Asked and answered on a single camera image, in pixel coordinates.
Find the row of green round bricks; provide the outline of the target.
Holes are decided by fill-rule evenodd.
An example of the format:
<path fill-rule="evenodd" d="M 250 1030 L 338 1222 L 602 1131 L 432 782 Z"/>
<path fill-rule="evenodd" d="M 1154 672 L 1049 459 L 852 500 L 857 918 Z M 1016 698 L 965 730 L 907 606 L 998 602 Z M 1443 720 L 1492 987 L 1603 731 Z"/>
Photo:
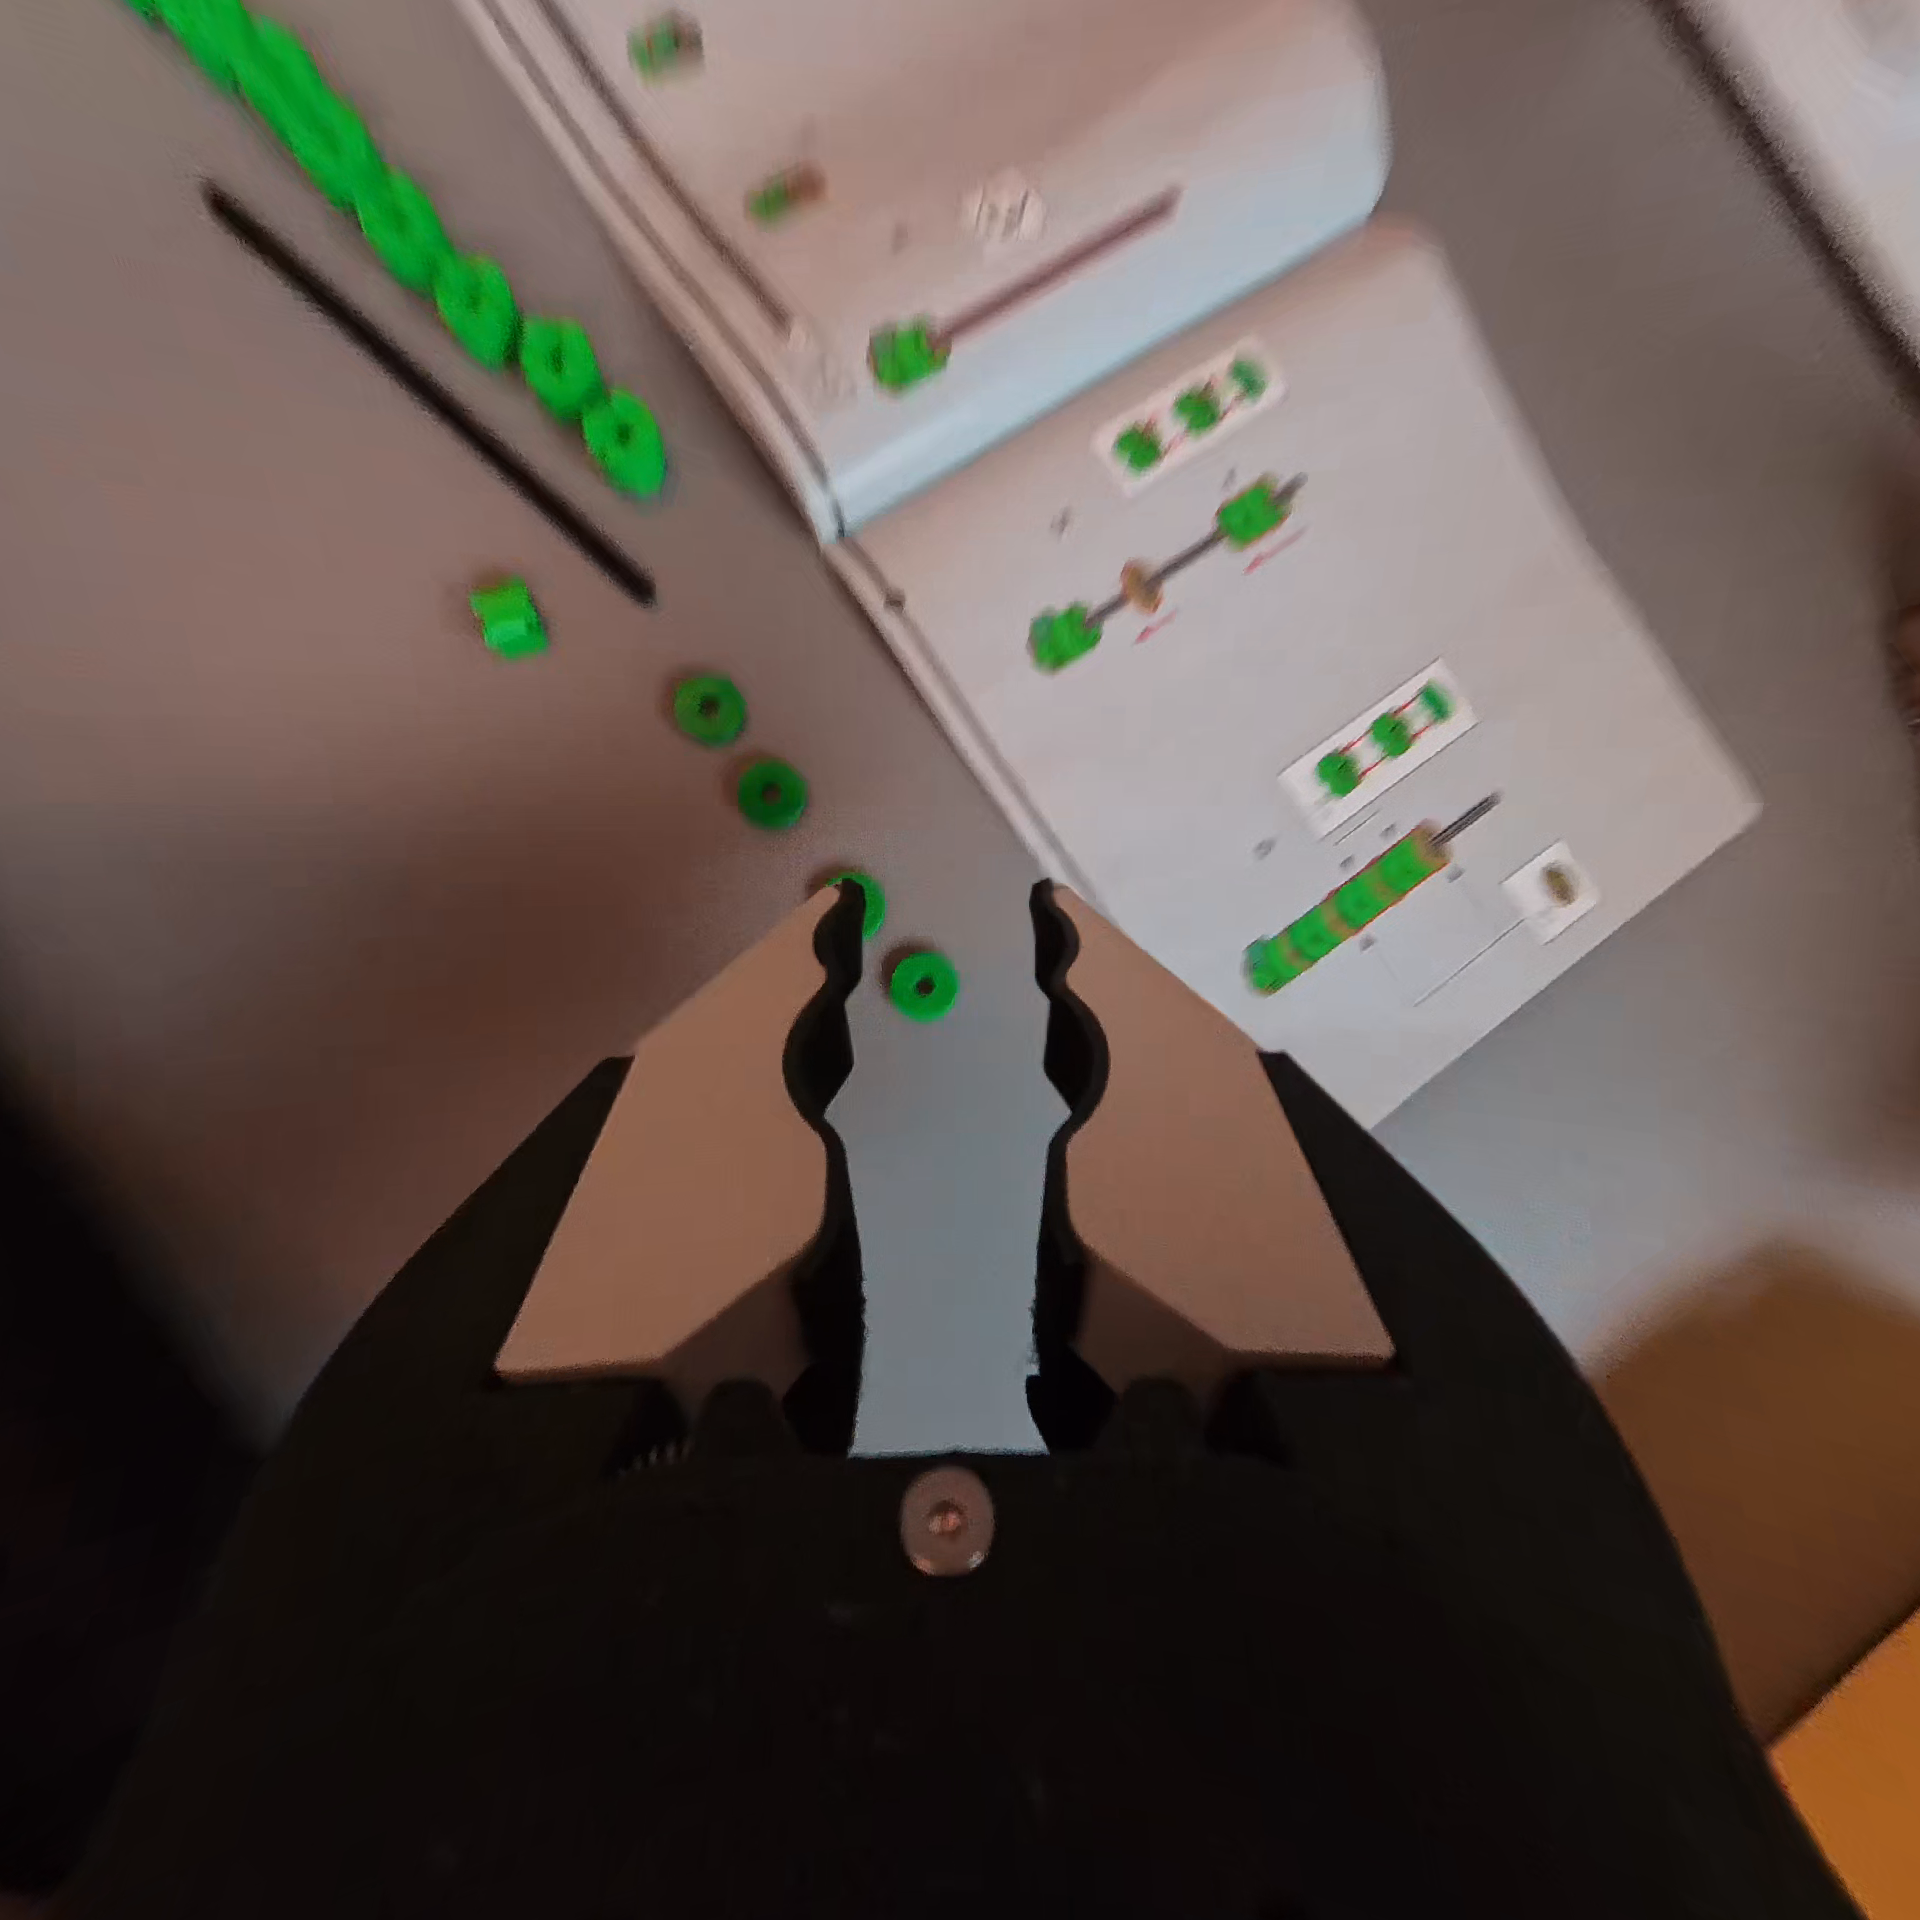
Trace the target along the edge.
<path fill-rule="evenodd" d="M 571 427 L 612 492 L 665 492 L 654 408 L 612 381 L 584 323 L 523 304 L 496 259 L 462 246 L 436 204 L 377 147 L 306 40 L 242 3 L 131 3 L 206 82 L 272 134 L 300 178 L 361 234 L 372 259 L 428 302 L 474 364 L 515 373 L 538 406 Z"/>

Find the long black rod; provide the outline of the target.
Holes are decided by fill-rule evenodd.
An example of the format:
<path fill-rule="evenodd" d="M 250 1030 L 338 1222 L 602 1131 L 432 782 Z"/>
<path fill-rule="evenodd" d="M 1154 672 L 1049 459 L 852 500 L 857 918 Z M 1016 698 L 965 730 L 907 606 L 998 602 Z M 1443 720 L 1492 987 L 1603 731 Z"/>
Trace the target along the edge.
<path fill-rule="evenodd" d="M 540 516 L 550 533 L 588 559 L 617 592 L 643 611 L 656 607 L 654 573 L 612 539 L 569 492 L 556 487 L 515 444 L 481 418 L 446 381 L 411 356 L 384 327 L 355 304 L 346 291 L 306 260 L 289 240 L 264 224 L 232 190 L 211 178 L 198 180 L 198 199 L 208 218 L 277 279 L 297 302 L 318 315 L 364 360 L 381 373 L 413 406 L 438 421 L 451 437 L 466 445 L 474 459 Z"/>

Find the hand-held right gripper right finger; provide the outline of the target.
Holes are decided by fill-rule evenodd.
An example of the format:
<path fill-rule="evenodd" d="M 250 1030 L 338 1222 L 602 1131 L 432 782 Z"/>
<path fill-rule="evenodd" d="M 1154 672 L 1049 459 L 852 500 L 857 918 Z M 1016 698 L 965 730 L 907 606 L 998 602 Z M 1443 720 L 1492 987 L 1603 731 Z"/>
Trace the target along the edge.
<path fill-rule="evenodd" d="M 1028 901 L 1048 1142 L 1028 1413 L 1089 1450 L 1137 1384 L 1209 1415 L 1260 1372 L 1378 1373 L 1396 1343 L 1260 1046 L 1054 879 Z"/>

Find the open instruction booklet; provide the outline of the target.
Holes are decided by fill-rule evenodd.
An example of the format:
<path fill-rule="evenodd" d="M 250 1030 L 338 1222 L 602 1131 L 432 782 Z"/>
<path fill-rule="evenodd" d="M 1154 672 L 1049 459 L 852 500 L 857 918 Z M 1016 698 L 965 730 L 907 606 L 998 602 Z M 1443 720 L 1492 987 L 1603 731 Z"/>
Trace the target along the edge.
<path fill-rule="evenodd" d="M 1355 5 L 462 5 L 1042 872 L 1378 1123 L 1758 795 Z"/>

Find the yellow plastic bin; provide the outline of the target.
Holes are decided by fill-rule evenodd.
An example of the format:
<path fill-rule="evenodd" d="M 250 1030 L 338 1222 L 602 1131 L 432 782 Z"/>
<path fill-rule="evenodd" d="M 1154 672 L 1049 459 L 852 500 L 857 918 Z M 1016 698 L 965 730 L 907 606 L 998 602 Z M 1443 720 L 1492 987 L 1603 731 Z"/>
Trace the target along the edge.
<path fill-rule="evenodd" d="M 1915 1300 L 1766 1245 L 1624 1342 L 1601 1399 L 1820 1850 L 1867 1916 L 1915 1916 Z"/>

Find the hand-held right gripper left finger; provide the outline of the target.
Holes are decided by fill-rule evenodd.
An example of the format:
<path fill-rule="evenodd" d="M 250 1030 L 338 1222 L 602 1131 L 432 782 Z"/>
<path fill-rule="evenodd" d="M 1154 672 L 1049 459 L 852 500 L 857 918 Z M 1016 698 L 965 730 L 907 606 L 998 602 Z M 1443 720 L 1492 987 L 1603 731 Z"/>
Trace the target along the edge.
<path fill-rule="evenodd" d="M 502 1384 L 638 1382 L 693 1426 L 752 1382 L 849 1453 L 867 1290 L 833 1104 L 867 898 L 833 879 L 633 1048 L 496 1350 Z"/>

